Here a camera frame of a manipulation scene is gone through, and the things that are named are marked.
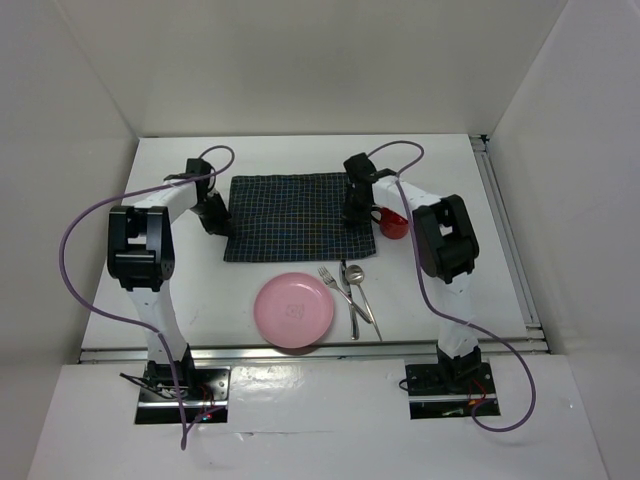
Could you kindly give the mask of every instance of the pink plate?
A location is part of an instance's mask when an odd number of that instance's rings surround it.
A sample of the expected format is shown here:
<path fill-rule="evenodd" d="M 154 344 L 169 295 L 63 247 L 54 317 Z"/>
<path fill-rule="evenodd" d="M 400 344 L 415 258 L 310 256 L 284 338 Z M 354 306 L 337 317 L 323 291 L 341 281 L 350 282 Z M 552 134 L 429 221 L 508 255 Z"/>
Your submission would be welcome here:
<path fill-rule="evenodd" d="M 282 348 L 301 348 L 325 334 L 333 320 L 329 289 L 306 273 L 285 273 L 262 287 L 253 306 L 262 337 Z"/>

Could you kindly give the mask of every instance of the table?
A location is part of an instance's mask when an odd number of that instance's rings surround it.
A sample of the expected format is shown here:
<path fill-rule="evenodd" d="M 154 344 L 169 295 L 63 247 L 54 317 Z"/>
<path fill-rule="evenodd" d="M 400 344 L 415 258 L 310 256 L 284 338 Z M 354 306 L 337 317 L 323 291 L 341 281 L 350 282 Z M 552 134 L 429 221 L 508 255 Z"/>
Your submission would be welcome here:
<path fill-rule="evenodd" d="M 422 144 L 426 155 L 404 179 L 439 195 L 458 194 L 465 200 L 480 256 L 473 273 L 472 303 L 478 324 L 509 338 L 525 338 L 526 312 L 520 308 L 496 224 L 466 135 L 358 135 L 272 136 L 229 138 L 141 139 L 126 191 L 162 183 L 171 173 L 184 171 L 186 159 L 215 144 L 231 146 L 237 154 L 231 169 L 218 178 L 218 190 L 228 204 L 234 175 L 269 175 L 343 171 L 351 155 L 368 152 L 385 142 L 405 138 Z M 399 168 L 415 158 L 410 146 L 395 146 L 376 154 L 378 168 Z M 227 152 L 206 159 L 221 167 Z M 358 261 L 367 275 L 363 284 L 385 342 L 432 341 L 438 323 L 425 307 L 418 290 L 408 237 L 393 241 L 374 228 L 377 254 Z M 171 291 L 178 324 L 193 347 L 259 346 L 266 342 L 256 329 L 252 309 L 260 288 L 275 275 L 299 271 L 317 274 L 319 262 L 239 264 L 222 260 L 226 238 L 209 236 L 198 218 L 185 213 L 172 226 L 176 252 Z M 326 265 L 335 275 L 338 262 Z M 427 287 L 434 280 L 427 278 Z M 322 344 L 348 343 L 350 320 L 347 304 L 333 292 L 334 322 Z M 136 318 L 124 290 L 106 267 L 95 297 L 96 306 Z M 360 342 L 375 342 L 372 327 L 360 322 Z M 83 349 L 132 349 L 146 346 L 141 329 L 91 314 Z"/>
<path fill-rule="evenodd" d="M 236 367 L 228 423 L 196 427 L 186 452 L 179 425 L 133 424 L 138 389 L 118 373 L 142 364 L 65 366 L 28 478 L 606 480 L 566 358 L 526 358 L 538 407 L 503 434 L 410 420 L 401 360 Z M 513 356 L 490 362 L 502 416 L 483 421 L 506 426 L 530 392 Z"/>

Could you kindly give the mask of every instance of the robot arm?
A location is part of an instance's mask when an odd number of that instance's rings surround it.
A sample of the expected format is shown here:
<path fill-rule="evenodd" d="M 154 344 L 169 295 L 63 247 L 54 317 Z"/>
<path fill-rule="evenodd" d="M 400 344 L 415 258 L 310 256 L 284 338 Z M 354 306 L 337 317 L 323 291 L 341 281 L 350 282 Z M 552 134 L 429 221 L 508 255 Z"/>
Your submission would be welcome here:
<path fill-rule="evenodd" d="M 344 165 L 351 182 L 343 211 L 347 224 L 370 222 L 374 205 L 406 215 L 395 172 L 376 171 L 365 154 L 351 157 Z M 435 297 L 443 311 L 471 322 L 469 284 L 479 248 L 462 198 L 443 198 L 400 183 L 413 216 L 422 269 L 437 279 Z M 439 323 L 438 361 L 447 380 L 456 381 L 479 367 L 478 339 L 470 327 L 446 319 Z"/>
<path fill-rule="evenodd" d="M 187 160 L 186 172 L 168 177 L 175 184 L 189 177 L 201 177 L 212 168 L 201 159 Z M 161 190 L 133 206 L 113 207 L 109 214 L 107 268 L 136 307 L 145 323 L 161 332 L 176 359 L 180 380 L 192 382 L 193 359 L 171 301 L 169 279 L 173 275 L 175 254 L 171 223 L 185 211 L 196 213 L 209 234 L 229 236 L 231 216 L 220 194 L 209 187 L 209 179 Z M 145 376 L 154 383 L 169 383 L 170 370 L 158 336 L 145 331 L 148 364 Z"/>

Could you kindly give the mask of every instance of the white backdrop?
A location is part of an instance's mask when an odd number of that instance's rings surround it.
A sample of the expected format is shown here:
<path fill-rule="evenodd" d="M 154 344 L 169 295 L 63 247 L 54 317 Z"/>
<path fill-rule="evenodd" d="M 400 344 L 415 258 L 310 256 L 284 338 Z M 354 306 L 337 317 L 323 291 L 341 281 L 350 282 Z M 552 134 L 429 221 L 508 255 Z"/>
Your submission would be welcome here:
<path fill-rule="evenodd" d="M 640 443 L 639 4 L 570 0 L 490 149 L 612 480 L 637 477 Z"/>
<path fill-rule="evenodd" d="M 2 3 L 0 65 L 0 477 L 22 480 L 88 317 L 60 280 L 60 236 L 122 188 L 136 139 L 52 2 Z M 72 241 L 69 267 L 88 298 L 105 231 L 97 215 Z"/>
<path fill-rule="evenodd" d="M 490 133 L 565 0 L 57 0 L 142 136 Z"/>

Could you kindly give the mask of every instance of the placemat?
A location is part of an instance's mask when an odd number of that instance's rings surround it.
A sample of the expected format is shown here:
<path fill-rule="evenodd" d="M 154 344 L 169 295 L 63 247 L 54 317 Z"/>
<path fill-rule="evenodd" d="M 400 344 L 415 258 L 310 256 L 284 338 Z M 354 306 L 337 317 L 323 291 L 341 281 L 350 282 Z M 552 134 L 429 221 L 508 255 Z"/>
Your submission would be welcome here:
<path fill-rule="evenodd" d="M 346 173 L 236 176 L 226 262 L 354 260 L 376 252 L 371 224 L 346 228 Z"/>

